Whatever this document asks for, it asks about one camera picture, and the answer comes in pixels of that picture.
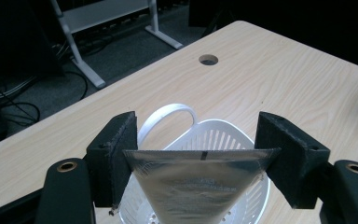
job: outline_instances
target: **transparent plastic film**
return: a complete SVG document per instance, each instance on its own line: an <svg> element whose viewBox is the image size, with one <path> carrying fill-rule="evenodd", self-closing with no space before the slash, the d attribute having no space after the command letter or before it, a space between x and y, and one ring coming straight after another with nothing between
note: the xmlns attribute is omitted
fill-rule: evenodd
<svg viewBox="0 0 358 224"><path fill-rule="evenodd" d="M219 223L279 149L125 150L160 224Z"/></svg>

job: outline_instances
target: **white basket handle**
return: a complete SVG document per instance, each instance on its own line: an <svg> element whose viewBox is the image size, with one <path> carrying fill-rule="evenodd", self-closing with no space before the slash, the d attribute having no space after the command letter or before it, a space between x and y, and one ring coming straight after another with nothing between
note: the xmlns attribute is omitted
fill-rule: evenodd
<svg viewBox="0 0 358 224"><path fill-rule="evenodd" d="M188 105L182 105L182 104L171 104L171 105L165 105L162 108L156 110L142 125L141 130L138 132L138 147L142 145L147 135L150 133L150 131L165 117L168 115L177 112L177 111L187 111L191 114L191 117L193 118L193 124L198 123L198 119L196 116L196 113L194 110L189 107Z"/></svg>

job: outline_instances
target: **wooden table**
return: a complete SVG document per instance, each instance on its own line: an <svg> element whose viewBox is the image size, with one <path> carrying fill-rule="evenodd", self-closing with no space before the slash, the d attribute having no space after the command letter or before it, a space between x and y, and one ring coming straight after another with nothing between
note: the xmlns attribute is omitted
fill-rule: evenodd
<svg viewBox="0 0 358 224"><path fill-rule="evenodd" d="M218 63L201 64L205 54ZM133 110L140 128L171 103L193 107L200 120L227 120L253 139L258 113L277 114L329 147L330 162L358 161L358 66L237 21L0 142L0 206L42 188L54 162L83 158L113 116ZM189 122L172 115L148 146L170 142ZM260 223L318 223L320 205L293 210L271 185ZM97 209L97 222L119 218Z"/></svg>

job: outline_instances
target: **white metal shelf leg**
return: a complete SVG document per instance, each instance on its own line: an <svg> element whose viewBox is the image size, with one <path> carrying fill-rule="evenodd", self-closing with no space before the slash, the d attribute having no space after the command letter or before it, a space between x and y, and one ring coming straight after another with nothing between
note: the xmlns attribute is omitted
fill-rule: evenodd
<svg viewBox="0 0 358 224"><path fill-rule="evenodd" d="M147 0L147 3L149 5L150 9L150 15L151 15L151 25L146 26L145 29L150 34L155 35L162 41L166 42L167 44L171 45L175 49L180 49L183 47L183 45L176 40L172 39L171 37L163 34L158 29L158 11L157 11L157 3L156 0Z"/></svg>
<svg viewBox="0 0 358 224"><path fill-rule="evenodd" d="M51 0L51 3L54 6L54 10L56 12L58 21L60 22L61 28L63 30L63 33L65 34L66 40L68 41L68 44L75 56L75 58L72 60L72 62L77 66L77 68L89 79L89 81L92 82L92 84L97 88L101 89L106 86L106 83L103 79L98 76L98 74L92 70L89 65L83 61L83 59L80 56L80 52L77 49L76 42L74 38L72 37L72 32L69 28L68 23L65 20L65 17L63 16L56 0Z"/></svg>

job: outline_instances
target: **white plastic basket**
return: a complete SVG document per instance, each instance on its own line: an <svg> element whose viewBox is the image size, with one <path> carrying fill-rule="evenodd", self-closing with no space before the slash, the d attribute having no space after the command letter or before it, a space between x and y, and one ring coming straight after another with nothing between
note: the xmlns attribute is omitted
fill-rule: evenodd
<svg viewBox="0 0 358 224"><path fill-rule="evenodd" d="M177 111L191 114L193 124L185 133L170 143L164 150L222 150L254 148L254 142L234 125L221 119L207 119L198 122L192 108L187 105L165 105L154 112L138 132L138 147L160 121ZM248 189L220 222L257 223L269 196L269 178L262 175L260 181ZM121 221L126 224L158 224L150 203L136 178L131 175L119 207Z"/></svg>

